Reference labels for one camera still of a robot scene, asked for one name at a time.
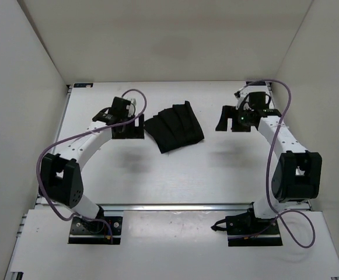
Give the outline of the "black pleated skirt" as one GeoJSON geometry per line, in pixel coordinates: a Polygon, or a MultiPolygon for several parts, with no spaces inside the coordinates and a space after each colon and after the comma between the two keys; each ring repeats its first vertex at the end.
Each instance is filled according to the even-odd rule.
{"type": "Polygon", "coordinates": [[[144,128],[156,142],[160,153],[204,140],[204,133],[189,101],[158,112],[144,122],[144,128]]]}

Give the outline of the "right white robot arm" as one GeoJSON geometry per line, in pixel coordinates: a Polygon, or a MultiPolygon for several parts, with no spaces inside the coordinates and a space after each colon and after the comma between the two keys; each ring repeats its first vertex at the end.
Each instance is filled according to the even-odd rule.
{"type": "Polygon", "coordinates": [[[250,132],[255,128],[270,144],[269,158],[278,159],[275,171],[265,175],[265,197],[252,204],[253,212],[244,219],[244,228],[258,233],[264,219],[300,202],[317,198],[320,188],[322,157],[296,140],[274,108],[266,92],[238,91],[236,106],[223,106],[216,131],[250,132]]]}

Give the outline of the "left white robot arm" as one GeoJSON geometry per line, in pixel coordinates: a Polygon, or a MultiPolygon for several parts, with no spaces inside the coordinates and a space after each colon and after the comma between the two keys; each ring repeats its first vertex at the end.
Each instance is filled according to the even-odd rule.
{"type": "Polygon", "coordinates": [[[108,141],[144,138],[144,113],[136,109],[134,98],[127,98],[124,94],[115,97],[111,106],[101,109],[92,118],[85,132],[52,145],[66,143],[63,150],[51,153],[51,149],[46,148],[40,154],[36,166],[39,194],[61,219],[65,216],[58,211],[57,204],[72,211],[72,216],[83,218],[84,225],[91,232],[102,230],[102,208],[85,195],[81,172],[108,141]]]}

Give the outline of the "right corner label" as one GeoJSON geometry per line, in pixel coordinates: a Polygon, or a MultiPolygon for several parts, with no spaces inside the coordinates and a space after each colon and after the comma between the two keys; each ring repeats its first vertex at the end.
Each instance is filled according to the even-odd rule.
{"type": "Polygon", "coordinates": [[[265,86],[266,82],[263,80],[258,81],[246,81],[246,85],[252,85],[252,86],[265,86]]]}

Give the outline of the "corner label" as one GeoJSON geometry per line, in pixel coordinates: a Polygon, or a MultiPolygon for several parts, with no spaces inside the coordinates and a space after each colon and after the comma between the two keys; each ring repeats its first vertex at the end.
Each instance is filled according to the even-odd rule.
{"type": "Polygon", "coordinates": [[[73,88],[92,88],[93,83],[74,83],[73,88]]]}
{"type": "Polygon", "coordinates": [[[246,85],[252,85],[252,86],[265,86],[266,82],[263,80],[258,81],[246,81],[246,85]]]}

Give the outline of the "left corner label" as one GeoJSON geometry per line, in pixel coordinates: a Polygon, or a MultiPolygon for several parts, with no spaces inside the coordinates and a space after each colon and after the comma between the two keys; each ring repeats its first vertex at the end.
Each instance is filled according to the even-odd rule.
{"type": "Polygon", "coordinates": [[[73,88],[92,88],[93,83],[74,83],[73,88]]]}

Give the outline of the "aluminium rail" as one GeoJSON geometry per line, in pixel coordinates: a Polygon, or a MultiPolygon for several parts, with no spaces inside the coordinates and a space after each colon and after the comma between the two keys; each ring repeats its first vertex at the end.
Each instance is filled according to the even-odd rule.
{"type": "Polygon", "coordinates": [[[101,204],[105,211],[246,211],[250,204],[101,204]]]}

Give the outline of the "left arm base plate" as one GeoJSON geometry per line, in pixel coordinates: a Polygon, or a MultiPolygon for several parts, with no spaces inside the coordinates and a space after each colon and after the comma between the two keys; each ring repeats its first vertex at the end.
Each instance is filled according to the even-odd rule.
{"type": "Polygon", "coordinates": [[[110,225],[112,236],[103,222],[91,222],[74,217],[69,230],[69,244],[120,245],[123,216],[104,216],[110,225]]]}

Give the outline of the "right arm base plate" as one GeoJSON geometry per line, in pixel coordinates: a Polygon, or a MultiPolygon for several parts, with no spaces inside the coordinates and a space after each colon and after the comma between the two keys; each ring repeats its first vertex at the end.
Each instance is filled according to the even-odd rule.
{"type": "Polygon", "coordinates": [[[226,232],[229,247],[278,247],[282,246],[279,226],[275,219],[256,218],[245,212],[226,216],[215,222],[211,229],[226,232]]]}

